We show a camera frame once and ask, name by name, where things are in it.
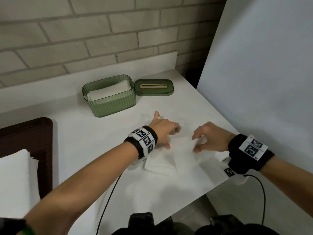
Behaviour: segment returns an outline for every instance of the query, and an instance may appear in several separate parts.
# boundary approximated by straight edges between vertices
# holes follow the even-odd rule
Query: hand
[[[164,147],[166,149],[170,149],[171,146],[168,143],[167,135],[175,130],[178,132],[179,130],[179,124],[169,121],[168,119],[159,119],[160,114],[159,112],[154,113],[154,117],[152,122],[148,125],[150,128],[152,128],[155,133],[157,134],[157,142],[164,144]]]
[[[199,153],[202,150],[218,152],[228,151],[228,144],[236,136],[236,134],[222,129],[212,122],[207,122],[194,131],[193,139],[200,138],[202,136],[206,137],[207,142],[195,146],[195,153]]]

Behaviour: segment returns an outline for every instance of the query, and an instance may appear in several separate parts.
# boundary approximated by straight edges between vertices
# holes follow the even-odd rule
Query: ribbed plastic container
[[[121,81],[129,80],[131,90],[108,96],[99,100],[89,101],[87,94],[92,90],[99,90],[115,85]],[[136,104],[134,82],[128,75],[118,75],[87,83],[82,88],[84,99],[88,102],[90,109],[96,117],[104,117],[121,110],[133,107]]]

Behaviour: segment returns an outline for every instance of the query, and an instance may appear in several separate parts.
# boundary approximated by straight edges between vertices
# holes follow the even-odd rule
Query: white paper
[[[0,158],[0,217],[23,218],[40,201],[37,167],[26,149]]]
[[[92,90],[87,94],[87,98],[89,101],[96,101],[128,90],[131,90],[131,85],[129,84],[129,80],[124,80],[103,89]]]

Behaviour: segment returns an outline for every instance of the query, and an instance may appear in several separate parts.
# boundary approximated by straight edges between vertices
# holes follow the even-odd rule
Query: wristband
[[[249,169],[259,171],[274,156],[268,147],[256,140],[238,134],[228,145],[229,156],[232,158],[228,166],[237,174],[246,174]]]
[[[124,142],[133,144],[139,153],[138,158],[141,159],[147,157],[154,150],[157,144],[157,134],[153,129],[145,125],[128,134]]]

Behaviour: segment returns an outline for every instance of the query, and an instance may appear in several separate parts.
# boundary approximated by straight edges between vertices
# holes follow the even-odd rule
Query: green lid
[[[135,81],[135,94],[138,96],[171,95],[174,86],[169,79],[139,79]]]

